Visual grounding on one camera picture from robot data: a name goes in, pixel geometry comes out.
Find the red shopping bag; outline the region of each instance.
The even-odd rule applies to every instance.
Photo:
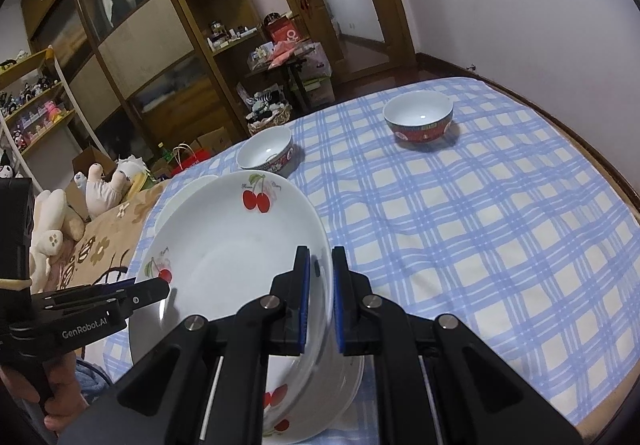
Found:
[[[181,150],[186,150],[191,152],[191,155],[184,161],[180,160]],[[198,149],[197,151],[194,151],[187,144],[181,143],[180,145],[178,145],[178,147],[174,148],[174,156],[178,162],[178,166],[171,171],[172,178],[180,174],[180,172],[182,172],[183,170],[208,160],[209,158],[211,158],[212,154],[206,149]]]

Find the white plush toy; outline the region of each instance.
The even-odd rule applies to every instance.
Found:
[[[136,177],[136,174],[146,172],[149,174],[149,169],[146,168],[145,161],[142,158],[136,158],[131,155],[126,160],[118,160],[117,170],[121,170],[127,175],[130,181]]]
[[[39,293],[49,278],[50,259],[63,249],[64,236],[79,241],[84,235],[84,222],[67,204],[65,191],[44,190],[35,200],[33,232],[29,249],[31,293]]]
[[[94,163],[89,167],[89,176],[86,180],[86,209],[92,219],[97,218],[110,208],[122,201],[122,192],[127,184],[127,175],[116,170],[107,183],[102,179],[102,165]]]

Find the stacked plate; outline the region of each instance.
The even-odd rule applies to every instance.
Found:
[[[137,277],[164,277],[171,292],[130,318],[133,360],[189,315],[222,318],[268,293],[304,245],[313,262],[305,353],[270,357],[263,443],[296,443],[322,432],[353,400],[364,359],[338,354],[331,251],[313,206],[286,179],[259,171],[201,179],[176,198],[159,215]]]

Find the plush bunny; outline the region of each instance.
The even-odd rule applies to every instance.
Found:
[[[91,165],[84,193],[89,216],[95,219],[118,205],[122,201],[122,192],[126,184],[127,175],[124,172],[116,170],[111,177],[111,182],[107,183],[102,179],[102,165],[99,163]]]
[[[80,241],[83,235],[84,222],[66,204],[64,190],[44,190],[36,197],[29,249],[31,293],[56,288],[58,280],[50,280],[50,265],[57,261],[66,241],[73,248],[73,241]]]

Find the red box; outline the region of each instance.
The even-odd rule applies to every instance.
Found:
[[[294,22],[287,17],[280,17],[267,26],[267,31],[271,35],[274,44],[287,40],[298,42],[302,39],[300,32]]]

